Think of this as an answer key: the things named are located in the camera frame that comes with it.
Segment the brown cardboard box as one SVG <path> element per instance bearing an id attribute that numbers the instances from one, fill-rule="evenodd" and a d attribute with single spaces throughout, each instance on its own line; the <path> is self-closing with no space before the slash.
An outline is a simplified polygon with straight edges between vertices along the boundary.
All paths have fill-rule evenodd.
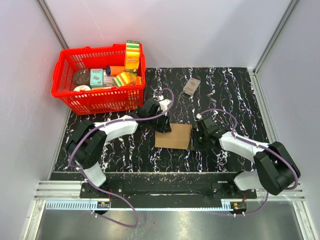
<path id="1" fill-rule="evenodd" d="M 155 133 L 156 148 L 187 150 L 191 140 L 192 125 L 171 123 L 171 132 Z"/>

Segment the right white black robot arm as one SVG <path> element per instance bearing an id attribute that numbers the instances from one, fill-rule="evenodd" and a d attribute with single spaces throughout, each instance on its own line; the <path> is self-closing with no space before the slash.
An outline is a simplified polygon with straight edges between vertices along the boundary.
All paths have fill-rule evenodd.
<path id="1" fill-rule="evenodd" d="M 264 143 L 236 135 L 218 127 L 209 117 L 196 121 L 191 128 L 189 149 L 207 151 L 220 149 L 251 161 L 255 170 L 237 174 L 227 186 L 228 194 L 239 198 L 247 190 L 265 190 L 277 196 L 295 188 L 301 172 L 286 147 L 279 141 Z"/>

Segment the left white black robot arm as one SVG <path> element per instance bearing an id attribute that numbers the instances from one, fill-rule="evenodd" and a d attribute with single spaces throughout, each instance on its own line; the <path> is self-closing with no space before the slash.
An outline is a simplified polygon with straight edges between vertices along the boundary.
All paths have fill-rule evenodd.
<path id="1" fill-rule="evenodd" d="M 102 150 L 105 143 L 137 130 L 151 128 L 160 133 L 170 133 L 170 117 L 167 112 L 173 105 L 170 99 L 148 99 L 143 106 L 130 111 L 119 119 L 93 123 L 83 120 L 69 138 L 65 149 L 69 154 L 68 164 L 80 168 L 89 180 L 91 192 L 98 198 L 107 195 L 107 178 L 100 167 Z"/>

